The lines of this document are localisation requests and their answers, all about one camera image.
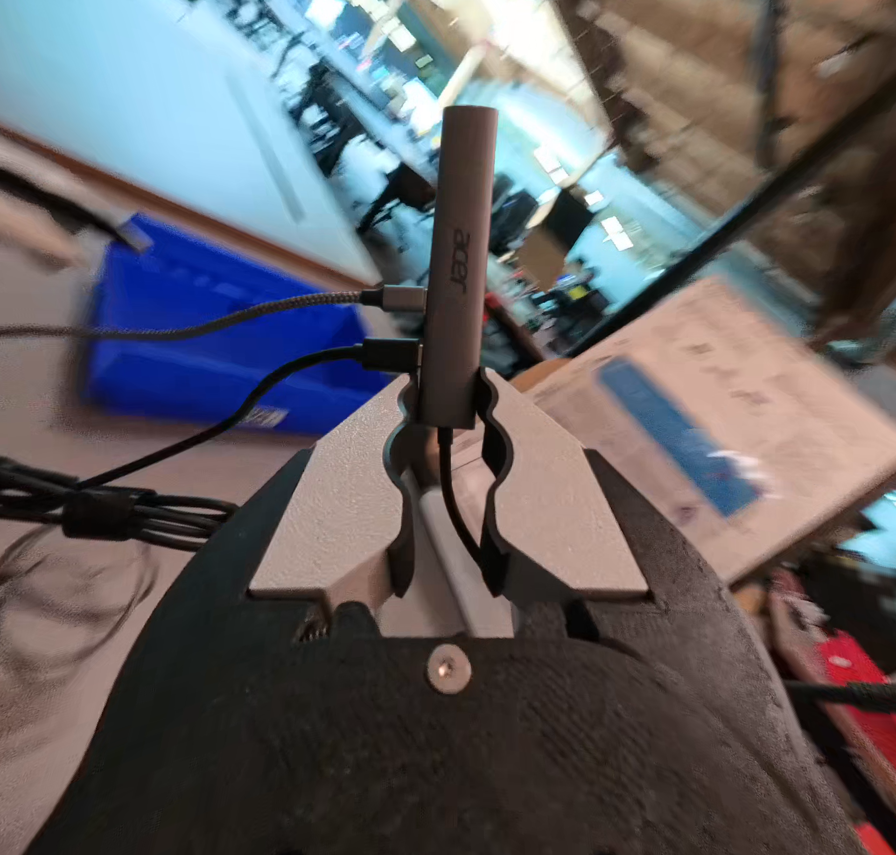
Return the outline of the blue plastic bin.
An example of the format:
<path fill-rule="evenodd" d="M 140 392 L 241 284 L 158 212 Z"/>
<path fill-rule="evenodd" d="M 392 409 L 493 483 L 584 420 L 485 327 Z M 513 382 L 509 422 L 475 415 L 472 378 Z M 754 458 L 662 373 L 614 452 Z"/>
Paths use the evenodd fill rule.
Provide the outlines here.
<path fill-rule="evenodd" d="M 106 247 L 88 326 L 167 331 L 270 301 L 320 291 L 177 227 L 137 214 L 151 248 Z M 361 343 L 363 315 L 353 306 L 316 306 L 268 315 L 176 343 L 82 343 L 78 392 L 104 413 L 172 420 L 207 428 L 228 417 L 275 368 L 301 355 Z M 391 382 L 340 361 L 278 384 L 243 424 L 265 431 L 323 435 Z"/>

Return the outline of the grey usb hub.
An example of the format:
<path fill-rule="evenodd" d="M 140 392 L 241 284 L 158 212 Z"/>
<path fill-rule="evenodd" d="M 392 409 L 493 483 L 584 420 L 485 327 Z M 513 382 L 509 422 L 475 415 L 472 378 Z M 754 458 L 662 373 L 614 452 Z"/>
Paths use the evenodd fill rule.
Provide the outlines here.
<path fill-rule="evenodd" d="M 498 119 L 479 106 L 442 115 L 418 400 L 433 428 L 475 425 Z"/>

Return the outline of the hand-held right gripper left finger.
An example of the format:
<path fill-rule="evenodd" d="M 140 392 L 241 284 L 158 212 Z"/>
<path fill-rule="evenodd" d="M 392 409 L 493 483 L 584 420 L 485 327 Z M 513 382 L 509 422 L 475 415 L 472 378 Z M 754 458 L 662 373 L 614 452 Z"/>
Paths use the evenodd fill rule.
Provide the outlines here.
<path fill-rule="evenodd" d="M 402 447 L 413 393 L 411 378 L 397 377 L 315 443 L 249 583 L 254 597 L 375 613 L 408 592 L 415 544 Z"/>

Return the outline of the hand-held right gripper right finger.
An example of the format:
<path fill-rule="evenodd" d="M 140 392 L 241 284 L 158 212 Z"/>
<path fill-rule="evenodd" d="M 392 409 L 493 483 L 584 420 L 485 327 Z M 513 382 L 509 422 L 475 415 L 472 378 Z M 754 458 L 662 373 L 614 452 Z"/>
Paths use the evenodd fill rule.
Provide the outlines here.
<path fill-rule="evenodd" d="M 479 371 L 489 487 L 487 589 L 512 603 L 642 599 L 648 584 L 580 442 L 490 369 Z"/>

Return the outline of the black metal pole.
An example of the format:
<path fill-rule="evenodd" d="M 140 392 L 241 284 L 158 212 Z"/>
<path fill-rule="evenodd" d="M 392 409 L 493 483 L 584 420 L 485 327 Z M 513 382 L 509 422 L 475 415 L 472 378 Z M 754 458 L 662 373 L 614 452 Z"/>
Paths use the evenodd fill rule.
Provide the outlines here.
<path fill-rule="evenodd" d="M 866 99 L 849 110 L 816 141 L 804 148 L 784 169 L 769 177 L 758 189 L 735 209 L 726 214 L 713 228 L 706 231 L 693 247 L 631 301 L 624 303 L 606 319 L 588 331 L 580 341 L 564 352 L 564 357 L 575 358 L 605 341 L 611 335 L 639 319 L 668 296 L 700 274 L 728 248 L 743 239 L 764 215 L 802 189 L 811 177 L 838 156 L 855 137 L 889 112 L 895 102 L 895 76 L 890 75 Z"/>

